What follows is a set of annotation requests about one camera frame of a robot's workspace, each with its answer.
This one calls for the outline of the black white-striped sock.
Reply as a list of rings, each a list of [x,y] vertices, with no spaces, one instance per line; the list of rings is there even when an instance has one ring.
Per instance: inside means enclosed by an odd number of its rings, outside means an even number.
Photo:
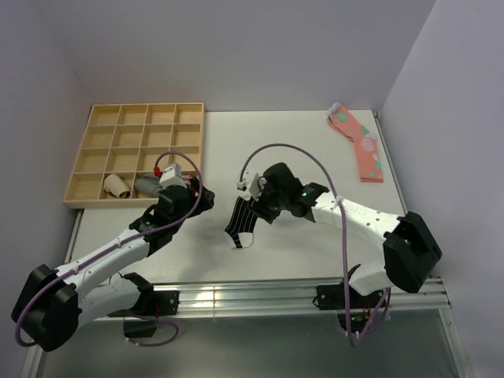
[[[238,197],[231,219],[224,229],[224,234],[232,249],[244,249],[253,245],[257,220],[258,217],[249,209],[247,201]]]

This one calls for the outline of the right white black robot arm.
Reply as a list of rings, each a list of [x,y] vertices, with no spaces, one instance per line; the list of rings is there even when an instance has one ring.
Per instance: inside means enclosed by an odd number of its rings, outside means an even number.
[[[317,224],[334,226],[372,244],[376,256],[349,272],[341,287],[345,304],[356,307],[388,287],[417,293],[442,257],[424,219],[417,213],[383,213],[334,195],[318,183],[304,185],[283,162],[263,174],[244,172],[238,183],[249,209],[272,223],[283,211]]]

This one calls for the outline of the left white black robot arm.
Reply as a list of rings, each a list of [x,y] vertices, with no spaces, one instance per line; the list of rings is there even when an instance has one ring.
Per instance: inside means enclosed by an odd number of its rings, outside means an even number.
[[[85,257],[55,269],[40,265],[29,274],[11,314],[22,347],[53,351],[85,324],[114,313],[154,321],[160,299],[137,273],[106,280],[148,258],[172,241],[183,222],[214,206],[215,194],[193,177],[170,185],[122,233]]]

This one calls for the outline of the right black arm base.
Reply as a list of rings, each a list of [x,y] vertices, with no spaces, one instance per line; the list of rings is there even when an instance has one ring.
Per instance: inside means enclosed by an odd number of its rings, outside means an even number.
[[[388,295],[385,290],[374,291],[372,294],[362,296],[353,288],[349,288],[350,311],[352,313],[371,311],[379,304],[380,308],[384,308],[388,302]],[[338,284],[323,284],[316,286],[316,295],[312,300],[312,304],[322,311],[328,310],[345,310],[345,293],[342,283]]]

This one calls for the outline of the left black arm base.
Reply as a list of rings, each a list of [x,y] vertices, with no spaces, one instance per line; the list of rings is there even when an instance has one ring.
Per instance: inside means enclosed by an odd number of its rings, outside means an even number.
[[[160,319],[177,314],[180,292],[177,290],[151,291],[141,294],[131,309],[112,312],[109,317],[132,317],[124,321],[123,333],[129,339],[149,339],[161,328]]]

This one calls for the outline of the grey rolled sock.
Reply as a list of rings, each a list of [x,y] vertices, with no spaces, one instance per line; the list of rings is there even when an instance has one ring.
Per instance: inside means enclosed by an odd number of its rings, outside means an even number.
[[[134,183],[134,188],[141,195],[145,195],[150,198],[158,198],[159,194],[162,192],[162,186],[160,185],[159,178],[152,172],[145,173],[137,178]]]

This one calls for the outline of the beige rolled sock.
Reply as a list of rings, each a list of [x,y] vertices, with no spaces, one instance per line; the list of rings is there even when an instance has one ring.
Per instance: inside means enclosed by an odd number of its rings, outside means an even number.
[[[124,199],[131,194],[129,186],[115,173],[104,179],[103,188],[106,193],[114,198]]]

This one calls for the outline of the wooden compartment tray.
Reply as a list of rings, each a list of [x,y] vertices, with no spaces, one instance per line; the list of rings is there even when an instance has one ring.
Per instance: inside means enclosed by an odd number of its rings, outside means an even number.
[[[201,102],[98,104],[91,108],[64,203],[72,209],[146,207],[155,198],[134,188],[137,178],[171,163],[185,180],[202,170],[205,106]],[[103,188],[117,174],[124,199]]]

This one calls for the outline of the pink patterned sock pair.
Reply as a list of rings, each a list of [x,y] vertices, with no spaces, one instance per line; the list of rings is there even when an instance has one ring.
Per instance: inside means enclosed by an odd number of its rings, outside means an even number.
[[[377,137],[338,102],[328,109],[326,119],[332,129],[353,143],[360,181],[383,183]]]

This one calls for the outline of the aluminium mounting rail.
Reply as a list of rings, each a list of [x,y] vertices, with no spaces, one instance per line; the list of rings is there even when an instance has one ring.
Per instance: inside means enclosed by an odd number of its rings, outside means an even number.
[[[339,279],[263,280],[228,283],[157,284],[155,291],[179,293],[175,318],[230,318],[313,315],[322,312],[313,304],[320,285]],[[391,289],[391,311],[445,310],[451,307],[440,278],[426,281],[416,294]]]

